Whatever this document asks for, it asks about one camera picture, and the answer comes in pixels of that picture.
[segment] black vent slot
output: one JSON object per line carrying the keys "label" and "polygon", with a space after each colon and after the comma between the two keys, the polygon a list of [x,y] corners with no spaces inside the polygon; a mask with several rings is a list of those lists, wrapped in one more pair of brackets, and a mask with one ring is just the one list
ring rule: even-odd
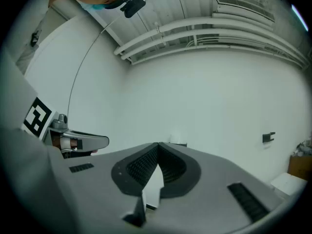
{"label": "black vent slot", "polygon": [[69,170],[72,173],[77,173],[77,172],[81,172],[81,171],[90,169],[92,167],[94,167],[94,165],[92,165],[91,163],[87,163],[87,164],[83,164],[83,165],[79,165],[79,166],[72,166],[69,168]]}
{"label": "black vent slot", "polygon": [[228,188],[253,223],[269,213],[242,183],[232,184]]}
{"label": "black vent slot", "polygon": [[162,171],[164,184],[176,181],[186,172],[186,163],[162,146],[159,146],[158,164]]}
{"label": "black vent slot", "polygon": [[157,166],[157,146],[127,165],[127,173],[141,186],[146,186]]}

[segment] ceiling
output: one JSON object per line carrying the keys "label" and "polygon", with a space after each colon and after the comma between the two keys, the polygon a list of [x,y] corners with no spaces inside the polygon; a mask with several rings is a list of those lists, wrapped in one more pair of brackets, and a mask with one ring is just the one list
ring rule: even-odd
{"label": "ceiling", "polygon": [[[254,4],[261,5],[275,17],[273,33],[282,37],[288,43],[298,49],[304,56],[307,56],[311,49],[310,39],[307,32],[301,25],[291,9],[290,4],[285,0],[245,0]],[[123,13],[117,8],[114,10],[100,10],[89,12],[103,26],[114,22],[108,33],[120,45],[124,45],[141,36],[142,34],[156,29],[158,26],[166,25],[176,20],[187,18],[209,17],[213,12],[213,0],[146,0],[146,6],[136,13],[131,19],[124,17]],[[197,25],[196,29],[202,29],[206,25]],[[162,36],[189,31],[191,27],[180,27],[163,33]],[[160,38],[160,35],[152,36],[140,43],[144,45]],[[168,42],[166,45],[159,44],[148,48],[131,58],[136,60],[149,52],[157,51],[160,48],[168,48],[173,45],[188,43],[192,37],[184,37]],[[133,46],[125,52],[136,48]]]}

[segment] gray surface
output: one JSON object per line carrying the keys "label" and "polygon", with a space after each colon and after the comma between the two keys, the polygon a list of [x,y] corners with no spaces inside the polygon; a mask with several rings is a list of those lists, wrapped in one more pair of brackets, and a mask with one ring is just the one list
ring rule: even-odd
{"label": "gray surface", "polygon": [[227,189],[236,182],[243,183],[269,211],[281,204],[269,187],[232,162],[183,146],[167,145],[197,160],[202,176],[184,197],[160,201],[153,220],[144,226],[148,232],[229,233],[247,227],[251,221]]}
{"label": "gray surface", "polygon": [[0,127],[20,128],[37,97],[36,91],[3,47],[0,54]]}
{"label": "gray surface", "polygon": [[[117,161],[148,145],[66,160],[58,152],[50,154],[59,185],[69,205],[74,207],[82,233],[138,231],[122,220],[133,211],[137,199],[120,192],[111,179],[111,169]],[[196,159],[202,176],[185,196],[162,199],[141,230],[147,233],[229,233],[249,226],[251,221],[227,189],[236,182],[242,182],[269,211],[281,204],[269,187],[232,162],[183,146],[168,145]],[[88,162],[95,167],[75,174],[68,169]]]}
{"label": "gray surface", "polygon": [[[213,155],[168,144],[195,158],[202,169],[198,184],[185,196],[162,199],[142,228],[123,217],[137,198],[124,195],[111,178],[114,164],[150,144],[99,155],[63,159],[59,149],[21,130],[1,131],[1,165],[21,204],[56,233],[249,233],[290,207],[262,182],[235,164]],[[94,168],[71,173],[69,167],[92,163]],[[227,186],[242,182],[270,211],[257,223],[241,210]]]}
{"label": "gray surface", "polygon": [[[123,194],[111,178],[114,164],[149,144],[115,153],[63,159],[60,152],[50,152],[59,187],[75,212],[80,233],[137,233],[137,227],[122,220],[133,213],[137,198]],[[71,173],[69,167],[90,162],[94,168]]]}

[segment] air conditioning unit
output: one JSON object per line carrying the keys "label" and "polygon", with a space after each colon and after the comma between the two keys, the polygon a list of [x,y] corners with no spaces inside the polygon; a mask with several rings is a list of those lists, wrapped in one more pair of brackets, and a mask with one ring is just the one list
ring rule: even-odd
{"label": "air conditioning unit", "polygon": [[246,17],[267,26],[275,23],[274,15],[259,5],[244,0],[214,0],[213,11]]}

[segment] camera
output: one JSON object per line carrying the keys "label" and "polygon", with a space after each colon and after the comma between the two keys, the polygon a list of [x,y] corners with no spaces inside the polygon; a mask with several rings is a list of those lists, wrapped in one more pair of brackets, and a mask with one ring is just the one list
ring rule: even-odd
{"label": "camera", "polygon": [[131,18],[136,12],[146,5],[145,0],[127,0],[125,6],[120,10],[124,12],[126,18]]}

